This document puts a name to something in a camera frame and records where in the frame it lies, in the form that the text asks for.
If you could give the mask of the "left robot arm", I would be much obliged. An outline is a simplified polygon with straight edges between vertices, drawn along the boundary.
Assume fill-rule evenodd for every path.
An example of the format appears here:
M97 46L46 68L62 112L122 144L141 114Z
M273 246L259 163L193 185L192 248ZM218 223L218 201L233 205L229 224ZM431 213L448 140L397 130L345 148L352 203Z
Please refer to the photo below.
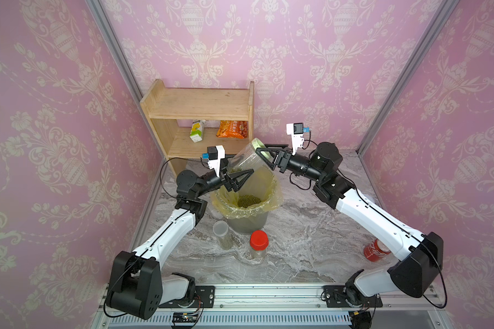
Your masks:
M120 252L113 261L103 309L114 308L121 315L150 319L156 309L169 302L189 307L197 300L193 277L178 272L163 275L163 266L181 242L203 218L206 193L224 187L238 192L254 174L253 169L229 173L227 161L219 170L204 175L184 170L176 178L176 204L167 221L132 252Z

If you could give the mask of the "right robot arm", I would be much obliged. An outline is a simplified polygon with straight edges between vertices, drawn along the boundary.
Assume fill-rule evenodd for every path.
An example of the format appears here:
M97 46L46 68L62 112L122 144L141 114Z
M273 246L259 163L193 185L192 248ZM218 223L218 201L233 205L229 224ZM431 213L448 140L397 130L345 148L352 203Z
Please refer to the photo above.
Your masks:
M255 152L271 170L289 171L312 181L320 201L361 225L397 259L391 266L358 271L348 279L345 294L352 305L393 291L423 297L442 274L443 239L404 224L369 201L352 180L339 173L343 156L333 143L320 143L311 156L294 154L288 148L257 148Z

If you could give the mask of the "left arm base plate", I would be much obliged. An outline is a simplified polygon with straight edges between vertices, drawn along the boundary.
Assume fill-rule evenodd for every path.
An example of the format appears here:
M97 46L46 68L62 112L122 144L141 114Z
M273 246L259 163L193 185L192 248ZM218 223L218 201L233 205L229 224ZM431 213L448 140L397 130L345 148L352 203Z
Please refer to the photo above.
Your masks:
M159 308L213 308L216 286L196 286L191 302L172 300L163 303Z

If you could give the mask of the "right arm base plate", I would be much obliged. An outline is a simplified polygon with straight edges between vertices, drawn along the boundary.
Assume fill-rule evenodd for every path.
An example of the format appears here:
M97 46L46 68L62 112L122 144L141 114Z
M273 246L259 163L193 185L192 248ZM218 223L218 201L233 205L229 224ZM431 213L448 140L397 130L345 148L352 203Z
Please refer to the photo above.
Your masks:
M325 285L322 287L321 300L328 308L381 308L383 302L378 295L364 297L361 293L348 290L344 285Z

